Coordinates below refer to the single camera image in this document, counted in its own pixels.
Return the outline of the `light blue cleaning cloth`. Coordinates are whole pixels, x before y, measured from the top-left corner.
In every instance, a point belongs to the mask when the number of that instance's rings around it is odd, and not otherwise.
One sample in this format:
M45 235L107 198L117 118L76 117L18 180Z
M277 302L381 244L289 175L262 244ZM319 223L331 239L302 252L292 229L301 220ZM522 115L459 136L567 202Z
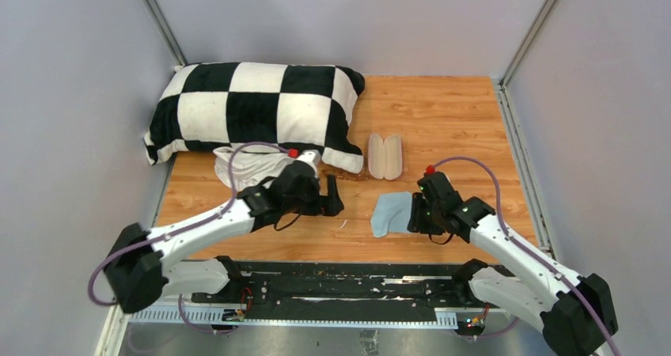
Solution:
M378 197L370 225L373 236L382 238L389 233L410 233L412 194L393 192Z

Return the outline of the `pink glasses case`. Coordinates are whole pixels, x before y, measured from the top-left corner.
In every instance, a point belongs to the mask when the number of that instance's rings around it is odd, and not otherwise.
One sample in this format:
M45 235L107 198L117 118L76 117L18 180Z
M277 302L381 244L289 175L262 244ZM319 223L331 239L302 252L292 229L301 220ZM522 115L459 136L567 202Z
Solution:
M383 139L378 133L372 133L368 141L367 164L374 179L398 179L404 170L400 135L392 134Z

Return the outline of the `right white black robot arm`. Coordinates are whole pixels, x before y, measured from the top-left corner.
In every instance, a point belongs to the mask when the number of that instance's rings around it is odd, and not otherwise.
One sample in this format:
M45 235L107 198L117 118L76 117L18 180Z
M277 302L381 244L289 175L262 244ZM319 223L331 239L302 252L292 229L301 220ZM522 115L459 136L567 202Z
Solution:
M482 199L462 199L442 172L417 182L408 229L449 234L493 255L510 274L479 259L453 275L456 303L493 304L534 327L557 355L591 355L612 341L619 324L608 283L580 275L520 237Z

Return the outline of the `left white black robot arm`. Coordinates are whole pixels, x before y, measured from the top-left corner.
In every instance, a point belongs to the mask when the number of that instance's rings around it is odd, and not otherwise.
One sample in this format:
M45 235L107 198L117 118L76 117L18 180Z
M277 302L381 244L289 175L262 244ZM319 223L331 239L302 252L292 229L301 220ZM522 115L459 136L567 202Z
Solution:
M212 244L253 233L264 227L279 231L286 214L335 217L344 208L336 177L327 177L327 193L320 193L315 165L296 160L277 177L235 194L224 205L173 225L144 229L126 226L102 263L101 270L125 313L140 312L161 297L214 294L235 302L242 281L231 268L214 259L188 262L187 257Z

